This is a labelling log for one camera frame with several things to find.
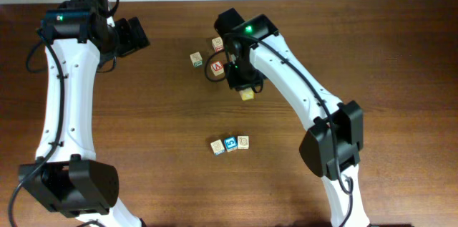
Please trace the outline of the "blue H wooden block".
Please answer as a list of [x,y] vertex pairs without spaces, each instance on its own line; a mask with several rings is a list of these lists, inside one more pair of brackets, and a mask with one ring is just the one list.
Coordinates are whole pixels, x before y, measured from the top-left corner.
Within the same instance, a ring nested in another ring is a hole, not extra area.
[[210,146],[212,148],[212,151],[213,151],[214,155],[219,155],[219,154],[225,152],[225,146],[224,146],[222,140],[213,141],[213,142],[211,142]]

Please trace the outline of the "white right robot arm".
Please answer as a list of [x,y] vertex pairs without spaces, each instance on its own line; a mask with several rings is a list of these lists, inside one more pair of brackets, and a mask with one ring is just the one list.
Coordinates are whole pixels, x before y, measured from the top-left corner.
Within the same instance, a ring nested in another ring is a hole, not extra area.
[[229,9],[214,27],[224,42],[229,87],[260,92],[268,80],[297,114],[306,131],[299,154],[323,182],[332,226],[369,226],[358,182],[364,146],[361,107],[342,103],[314,79],[266,15],[246,21]]

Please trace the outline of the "wooden K cow block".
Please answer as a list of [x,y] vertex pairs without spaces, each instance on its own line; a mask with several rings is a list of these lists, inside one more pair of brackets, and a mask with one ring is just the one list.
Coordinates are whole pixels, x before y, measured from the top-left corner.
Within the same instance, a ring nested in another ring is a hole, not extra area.
[[254,98],[254,91],[252,89],[245,89],[239,91],[242,101],[251,100]]

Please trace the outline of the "blue I wooden block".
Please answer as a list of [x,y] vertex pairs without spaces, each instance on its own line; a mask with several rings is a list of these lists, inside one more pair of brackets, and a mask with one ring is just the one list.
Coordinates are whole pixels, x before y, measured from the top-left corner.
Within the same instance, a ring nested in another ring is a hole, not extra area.
[[248,136],[238,136],[238,149],[247,150],[249,146],[250,146],[250,142],[249,142]]

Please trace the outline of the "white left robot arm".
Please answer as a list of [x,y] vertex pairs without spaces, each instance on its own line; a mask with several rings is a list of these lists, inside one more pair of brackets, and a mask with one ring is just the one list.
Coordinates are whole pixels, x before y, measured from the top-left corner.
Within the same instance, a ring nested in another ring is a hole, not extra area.
[[48,10],[37,33],[47,56],[47,106],[35,161],[19,166],[20,187],[85,226],[144,226],[119,197],[116,168],[96,160],[92,138],[97,70],[149,46],[139,19],[68,6]]

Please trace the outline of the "blue 5 wooden block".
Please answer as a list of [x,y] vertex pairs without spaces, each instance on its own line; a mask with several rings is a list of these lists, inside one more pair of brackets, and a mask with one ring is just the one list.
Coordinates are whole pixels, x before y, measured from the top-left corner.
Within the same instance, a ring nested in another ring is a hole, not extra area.
[[226,138],[223,142],[228,153],[238,149],[238,140],[236,137]]

